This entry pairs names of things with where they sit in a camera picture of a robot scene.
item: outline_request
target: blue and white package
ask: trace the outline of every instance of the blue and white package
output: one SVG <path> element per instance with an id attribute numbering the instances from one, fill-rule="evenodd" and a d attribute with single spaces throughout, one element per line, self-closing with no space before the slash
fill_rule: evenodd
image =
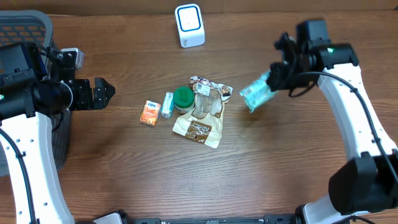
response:
<path id="1" fill-rule="evenodd" d="M 166 119 L 170 119 L 173 115 L 174 103 L 173 103 L 173 93 L 167 92 L 164 97 L 162 116 Z"/>
<path id="2" fill-rule="evenodd" d="M 254 81 L 248 87 L 240 91 L 239 94 L 243 96 L 244 102 L 250 109 L 250 113 L 265 102 L 269 101 L 278 93 L 278 91 L 271 92 L 271 89 L 266 83 L 270 73 L 271 71 L 268 70 L 260 76 L 260 79 Z"/>

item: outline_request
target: white sticker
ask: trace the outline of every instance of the white sticker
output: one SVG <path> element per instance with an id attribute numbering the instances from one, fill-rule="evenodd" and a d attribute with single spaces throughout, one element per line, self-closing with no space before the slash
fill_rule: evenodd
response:
<path id="1" fill-rule="evenodd" d="M 210 95 L 210 86 L 206 86 L 203 84 L 198 83 L 197 92 L 203 95 L 209 96 Z"/>

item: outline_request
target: gray bin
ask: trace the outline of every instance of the gray bin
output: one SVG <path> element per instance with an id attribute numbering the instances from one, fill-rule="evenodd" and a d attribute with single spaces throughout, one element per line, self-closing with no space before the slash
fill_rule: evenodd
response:
<path id="1" fill-rule="evenodd" d="M 57 48 L 52 39 L 52 34 L 51 20 L 43 12 L 35 10 L 0 11 L 0 46 L 15 42 L 36 42 L 44 47 L 52 46 Z M 50 61 L 45 56 L 42 56 L 42 59 L 47 71 L 50 72 Z M 70 111 L 64 111 L 61 126 L 52 133 L 52 150 L 57 170 L 64 166 L 67 157 L 71 115 Z M 59 119 L 59 114 L 51 117 L 53 127 L 58 124 Z M 0 145 L 0 176 L 8 174 L 6 155 Z"/>

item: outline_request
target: brown wall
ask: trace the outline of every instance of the brown wall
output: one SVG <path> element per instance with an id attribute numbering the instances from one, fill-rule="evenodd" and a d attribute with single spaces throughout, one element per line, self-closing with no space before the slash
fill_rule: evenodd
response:
<path id="1" fill-rule="evenodd" d="M 0 0 L 0 9 L 36 9 L 47 14 L 172 14 L 187 3 L 202 13 L 392 10 L 398 0 Z"/>

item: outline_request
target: wooden tabletop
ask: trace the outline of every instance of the wooden tabletop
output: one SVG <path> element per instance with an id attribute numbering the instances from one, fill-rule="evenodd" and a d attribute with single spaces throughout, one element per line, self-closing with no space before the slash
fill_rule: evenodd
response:
<path id="1" fill-rule="evenodd" d="M 280 92 L 251 114 L 235 91 L 220 146 L 172 132 L 178 114 L 152 128 L 139 122 L 146 100 L 193 75 L 239 90 L 280 61 L 273 42 L 295 25 L 323 17 L 334 42 L 349 42 L 373 107 L 398 141 L 398 12 L 205 14 L 206 43 L 179 44 L 174 15 L 52 17 L 60 48 L 85 53 L 77 78 L 116 87 L 108 107 L 74 112 L 70 153 L 59 172 L 76 220 L 125 209 L 132 217 L 250 217 L 292 213 L 327 193 L 345 164 L 335 118 L 318 89 L 291 99 Z M 0 223 L 15 222 L 9 177 L 0 178 Z M 369 215 L 396 223 L 395 210 Z"/>

